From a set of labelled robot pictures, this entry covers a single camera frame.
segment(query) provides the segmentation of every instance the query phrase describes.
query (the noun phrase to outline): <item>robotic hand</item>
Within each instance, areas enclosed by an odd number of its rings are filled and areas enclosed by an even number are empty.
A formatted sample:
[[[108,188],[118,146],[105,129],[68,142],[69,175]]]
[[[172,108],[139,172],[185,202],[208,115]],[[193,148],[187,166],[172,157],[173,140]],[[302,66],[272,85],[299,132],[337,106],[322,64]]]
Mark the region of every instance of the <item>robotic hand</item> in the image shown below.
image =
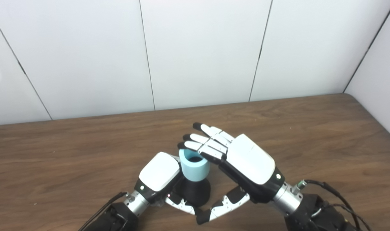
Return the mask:
[[[197,151],[208,161],[217,164],[219,169],[239,185],[228,192],[221,201],[212,205],[211,209],[197,215],[198,224],[216,219],[251,200],[254,203],[271,203],[285,217],[289,231],[360,230],[358,215],[328,184],[302,180],[296,186],[292,186],[286,183],[272,157],[246,135],[234,138],[217,127],[201,123],[194,123],[193,128],[203,132],[206,137],[198,134],[184,135],[184,142],[179,143],[178,147]],[[330,191],[342,199],[345,206],[329,205],[318,195],[300,193],[300,189],[307,183],[318,184]],[[356,228],[337,212],[334,206],[342,206],[352,213]]]
[[[193,215],[198,214],[200,212],[198,208],[173,191],[182,177],[180,158],[165,152],[158,153],[142,169],[133,193],[119,193],[79,231],[133,231],[138,225],[139,216],[148,206],[162,206],[164,203]],[[124,202],[113,203],[122,196],[126,196]]]

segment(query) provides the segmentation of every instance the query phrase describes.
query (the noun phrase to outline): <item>robotic finger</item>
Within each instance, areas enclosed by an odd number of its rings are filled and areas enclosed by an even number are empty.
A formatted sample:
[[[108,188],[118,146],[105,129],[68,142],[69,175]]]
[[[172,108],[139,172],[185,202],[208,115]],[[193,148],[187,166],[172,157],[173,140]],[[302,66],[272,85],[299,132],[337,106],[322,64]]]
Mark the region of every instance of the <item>robotic finger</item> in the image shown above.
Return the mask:
[[[222,200],[217,201],[212,207],[196,216],[198,225],[214,220],[220,216],[232,212],[249,201],[249,195],[240,186],[230,190]]]
[[[185,200],[183,197],[179,196],[177,193],[171,192],[165,199],[165,202],[183,212],[187,212],[192,215],[198,215],[202,212],[201,209],[194,207],[191,203]]]

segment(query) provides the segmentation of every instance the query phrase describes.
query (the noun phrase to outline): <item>black object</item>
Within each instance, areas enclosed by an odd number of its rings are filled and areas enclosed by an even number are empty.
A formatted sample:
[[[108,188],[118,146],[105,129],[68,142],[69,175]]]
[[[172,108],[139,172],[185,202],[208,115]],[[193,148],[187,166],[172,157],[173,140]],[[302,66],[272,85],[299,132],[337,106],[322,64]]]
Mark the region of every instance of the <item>black object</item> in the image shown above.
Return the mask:
[[[285,218],[289,231],[359,231],[319,195],[304,194],[300,206]]]
[[[306,181],[306,183],[308,184],[316,184],[316,185],[319,185],[320,187],[324,188],[325,190],[329,191],[330,193],[332,193],[334,196],[337,196],[343,203],[344,205],[350,209],[351,211],[353,211],[353,208],[350,206],[349,202],[347,202],[347,200],[337,191],[335,190],[332,186],[330,186],[329,184],[327,184],[326,182],[320,182],[320,181],[317,181],[317,180],[304,180]],[[352,213],[352,216],[353,216],[353,220],[354,220],[354,224],[356,225],[356,228],[357,229],[360,229],[360,224],[359,224],[359,221],[357,219],[357,217]]]
[[[207,178],[201,181],[190,181],[184,177],[180,182],[178,192],[192,206],[200,207],[209,201],[211,184]]]
[[[133,231],[138,225],[138,217],[124,203],[113,203],[127,192],[120,192],[102,206],[78,231]]]
[[[134,231],[138,217],[120,202],[113,203],[101,216],[88,225],[85,231]]]

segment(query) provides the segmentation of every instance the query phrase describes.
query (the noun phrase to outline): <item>metal cylinder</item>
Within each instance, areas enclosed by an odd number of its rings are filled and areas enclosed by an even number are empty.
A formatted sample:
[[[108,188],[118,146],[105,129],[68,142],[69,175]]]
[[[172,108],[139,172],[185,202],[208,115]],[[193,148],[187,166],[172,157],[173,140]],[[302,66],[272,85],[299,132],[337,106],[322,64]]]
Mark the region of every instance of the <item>metal cylinder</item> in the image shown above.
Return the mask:
[[[274,196],[272,203],[283,216],[287,217],[299,207],[302,199],[303,195],[300,192],[296,192],[293,186],[284,182]]]
[[[145,198],[136,190],[133,193],[129,194],[123,203],[137,217],[139,217],[149,206],[149,202],[145,200]]]

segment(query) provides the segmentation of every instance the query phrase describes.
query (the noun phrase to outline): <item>black fingertip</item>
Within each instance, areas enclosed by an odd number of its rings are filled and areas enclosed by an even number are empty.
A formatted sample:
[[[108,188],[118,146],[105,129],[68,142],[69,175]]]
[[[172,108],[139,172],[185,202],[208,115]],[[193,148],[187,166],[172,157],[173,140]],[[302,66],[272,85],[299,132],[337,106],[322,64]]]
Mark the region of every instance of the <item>black fingertip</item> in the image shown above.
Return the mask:
[[[194,129],[198,130],[198,131],[202,131],[201,125],[202,125],[201,123],[195,122],[195,123],[192,125],[192,127],[193,127]]]
[[[246,195],[246,192],[241,190],[240,186],[237,186],[236,188],[230,190],[228,193],[226,193],[226,196],[228,197],[229,201],[232,204],[236,204],[242,198]]]
[[[209,222],[209,220],[211,219],[211,210],[208,209],[204,212],[201,212],[199,215],[196,216],[196,222],[198,223],[198,225],[202,225],[206,222]]]
[[[197,208],[197,207],[194,207],[194,212],[195,212],[195,216],[197,216],[197,215],[203,213],[202,209]]]
[[[187,147],[185,146],[185,142],[178,143],[178,148],[179,149],[187,149]]]
[[[190,134],[185,134],[185,135],[183,135],[183,140],[185,140],[185,141],[191,141],[192,139],[191,139],[191,135]]]

